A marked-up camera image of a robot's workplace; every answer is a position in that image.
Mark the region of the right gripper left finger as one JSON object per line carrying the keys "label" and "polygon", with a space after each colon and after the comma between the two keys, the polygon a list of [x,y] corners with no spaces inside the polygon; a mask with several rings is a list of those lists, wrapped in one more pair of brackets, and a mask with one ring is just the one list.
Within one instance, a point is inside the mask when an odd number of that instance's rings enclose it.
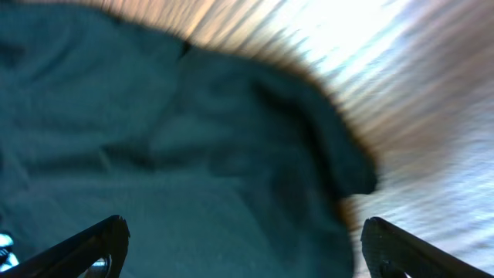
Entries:
{"label": "right gripper left finger", "polygon": [[129,245],[127,222],[112,215],[1,273],[3,278],[118,278]]}

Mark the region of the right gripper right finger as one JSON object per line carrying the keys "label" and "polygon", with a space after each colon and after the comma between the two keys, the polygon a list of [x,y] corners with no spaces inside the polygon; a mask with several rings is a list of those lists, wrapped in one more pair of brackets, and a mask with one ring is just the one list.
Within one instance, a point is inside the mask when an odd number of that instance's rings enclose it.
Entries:
{"label": "right gripper right finger", "polygon": [[366,219],[360,241],[372,278],[493,278],[379,217]]}

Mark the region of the black t-shirt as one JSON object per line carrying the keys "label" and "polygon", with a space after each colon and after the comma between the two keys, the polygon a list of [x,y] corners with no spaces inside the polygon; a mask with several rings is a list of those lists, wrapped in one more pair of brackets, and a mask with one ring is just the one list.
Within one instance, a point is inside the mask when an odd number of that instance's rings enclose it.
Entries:
{"label": "black t-shirt", "polygon": [[373,161],[314,86],[81,5],[1,5],[1,228],[21,260],[110,215],[125,277],[351,277]]}

